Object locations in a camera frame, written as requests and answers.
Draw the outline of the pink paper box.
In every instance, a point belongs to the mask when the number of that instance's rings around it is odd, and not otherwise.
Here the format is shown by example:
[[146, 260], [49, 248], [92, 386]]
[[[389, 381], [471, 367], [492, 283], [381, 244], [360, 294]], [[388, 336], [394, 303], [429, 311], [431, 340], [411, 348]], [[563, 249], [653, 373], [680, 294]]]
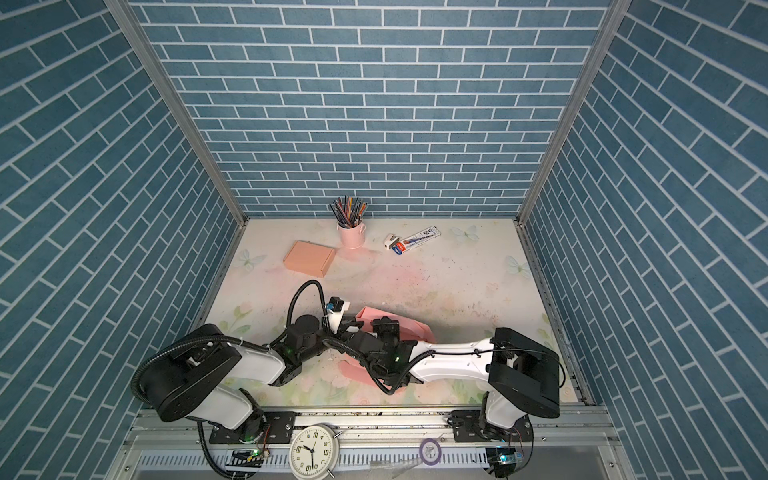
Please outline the pink paper box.
[[348, 326], [344, 333], [350, 336], [347, 345], [363, 354], [374, 377], [359, 356], [341, 360], [339, 370], [347, 379], [373, 387], [377, 379], [386, 388], [396, 389], [394, 381], [410, 361], [416, 343], [435, 341], [428, 325], [373, 307], [364, 307], [354, 320], [345, 316], [342, 323]]

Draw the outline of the orange paper box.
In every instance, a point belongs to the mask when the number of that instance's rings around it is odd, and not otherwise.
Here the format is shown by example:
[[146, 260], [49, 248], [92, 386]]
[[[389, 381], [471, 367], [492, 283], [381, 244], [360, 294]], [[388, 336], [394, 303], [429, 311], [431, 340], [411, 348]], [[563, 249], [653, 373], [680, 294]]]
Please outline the orange paper box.
[[294, 272], [324, 278], [336, 253], [335, 248], [297, 240], [284, 257], [283, 265]]

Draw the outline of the toothpaste tube packet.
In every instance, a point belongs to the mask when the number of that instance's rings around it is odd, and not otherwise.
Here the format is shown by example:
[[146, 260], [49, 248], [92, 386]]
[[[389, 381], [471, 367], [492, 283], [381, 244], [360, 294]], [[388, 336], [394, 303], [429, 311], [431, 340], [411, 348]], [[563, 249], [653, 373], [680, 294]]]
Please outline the toothpaste tube packet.
[[393, 251], [397, 255], [403, 255], [408, 251], [423, 246], [429, 241], [439, 238], [441, 235], [442, 232], [436, 226], [430, 226], [407, 237], [398, 236], [399, 242], [389, 250]]

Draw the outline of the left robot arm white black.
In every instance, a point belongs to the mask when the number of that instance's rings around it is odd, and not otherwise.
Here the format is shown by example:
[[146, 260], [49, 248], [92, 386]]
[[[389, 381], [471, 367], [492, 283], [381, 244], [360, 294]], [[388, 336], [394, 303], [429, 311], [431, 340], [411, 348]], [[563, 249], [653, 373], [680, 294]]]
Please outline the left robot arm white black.
[[190, 418], [237, 430], [258, 419], [258, 404], [226, 381], [282, 387], [326, 350], [322, 339], [329, 334], [327, 319], [312, 315], [300, 316], [266, 346], [205, 324], [144, 360], [131, 378], [131, 392], [164, 422]]

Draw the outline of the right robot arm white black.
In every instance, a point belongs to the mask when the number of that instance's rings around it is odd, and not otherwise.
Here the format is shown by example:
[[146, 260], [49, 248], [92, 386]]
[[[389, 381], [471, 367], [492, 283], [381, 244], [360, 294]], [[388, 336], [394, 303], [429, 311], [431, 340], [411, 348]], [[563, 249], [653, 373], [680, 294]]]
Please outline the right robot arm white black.
[[346, 322], [322, 344], [357, 360], [388, 396], [413, 382], [477, 381], [489, 387], [483, 421], [494, 427], [509, 429], [525, 415], [560, 416], [559, 355], [511, 328], [474, 342], [434, 344], [403, 339], [400, 323], [384, 316]]

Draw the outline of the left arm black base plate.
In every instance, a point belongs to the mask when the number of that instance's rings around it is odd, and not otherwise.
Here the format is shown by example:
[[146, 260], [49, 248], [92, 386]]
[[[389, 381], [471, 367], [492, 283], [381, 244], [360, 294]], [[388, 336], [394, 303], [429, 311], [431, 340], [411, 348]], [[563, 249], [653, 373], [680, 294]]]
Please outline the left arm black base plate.
[[234, 430], [214, 425], [209, 442], [214, 445], [287, 445], [296, 417], [293, 411], [268, 411], [251, 415]]

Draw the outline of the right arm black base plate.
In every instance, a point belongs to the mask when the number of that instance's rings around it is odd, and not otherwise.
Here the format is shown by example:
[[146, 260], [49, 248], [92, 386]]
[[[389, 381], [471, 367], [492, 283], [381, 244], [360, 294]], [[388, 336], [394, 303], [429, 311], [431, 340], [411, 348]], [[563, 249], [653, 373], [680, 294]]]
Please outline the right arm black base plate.
[[527, 415], [518, 419], [508, 429], [488, 422], [479, 409], [453, 410], [447, 418], [454, 440], [470, 442], [530, 442], [533, 437], [532, 423]]

